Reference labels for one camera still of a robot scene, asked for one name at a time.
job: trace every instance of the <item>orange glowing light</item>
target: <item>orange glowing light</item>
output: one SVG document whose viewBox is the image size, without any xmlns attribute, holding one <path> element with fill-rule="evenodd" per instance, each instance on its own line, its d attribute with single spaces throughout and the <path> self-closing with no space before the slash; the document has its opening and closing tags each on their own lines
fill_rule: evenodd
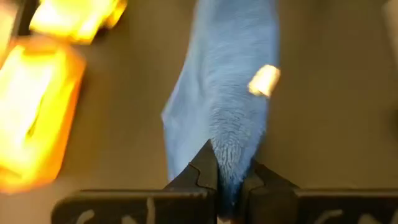
<svg viewBox="0 0 398 224">
<path fill-rule="evenodd" d="M 85 62 L 47 39 L 21 39 L 0 69 L 0 191 L 53 181 L 61 168 Z"/>
<path fill-rule="evenodd" d="M 72 42 L 90 44 L 101 27 L 113 28 L 127 0 L 41 0 L 30 28 Z"/>
<path fill-rule="evenodd" d="M 272 65 L 265 65 L 255 74 L 250 81 L 249 92 L 256 95 L 271 97 L 272 91 L 279 81 L 280 70 Z"/>
</svg>

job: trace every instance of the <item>orange lamp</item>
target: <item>orange lamp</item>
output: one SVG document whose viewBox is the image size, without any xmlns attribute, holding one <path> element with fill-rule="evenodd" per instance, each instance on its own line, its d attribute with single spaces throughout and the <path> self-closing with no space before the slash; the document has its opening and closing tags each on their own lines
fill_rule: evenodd
<svg viewBox="0 0 398 224">
<path fill-rule="evenodd" d="M 127 0 L 41 0 L 30 29 L 90 44 L 98 29 L 116 25 L 126 7 Z"/>
<path fill-rule="evenodd" d="M 61 168 L 85 62 L 44 38 L 14 42 L 0 69 L 0 191 L 53 181 Z"/>
</svg>

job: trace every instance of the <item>blue towel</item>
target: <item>blue towel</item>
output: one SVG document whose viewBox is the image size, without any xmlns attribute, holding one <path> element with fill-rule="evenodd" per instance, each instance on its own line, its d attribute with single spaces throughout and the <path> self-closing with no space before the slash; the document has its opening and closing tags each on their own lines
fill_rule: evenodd
<svg viewBox="0 0 398 224">
<path fill-rule="evenodd" d="M 211 139 L 231 217 L 236 193 L 266 130 L 267 99 L 247 85 L 265 64 L 277 65 L 274 0 L 198 0 L 185 65 L 162 113 L 169 180 Z"/>
</svg>

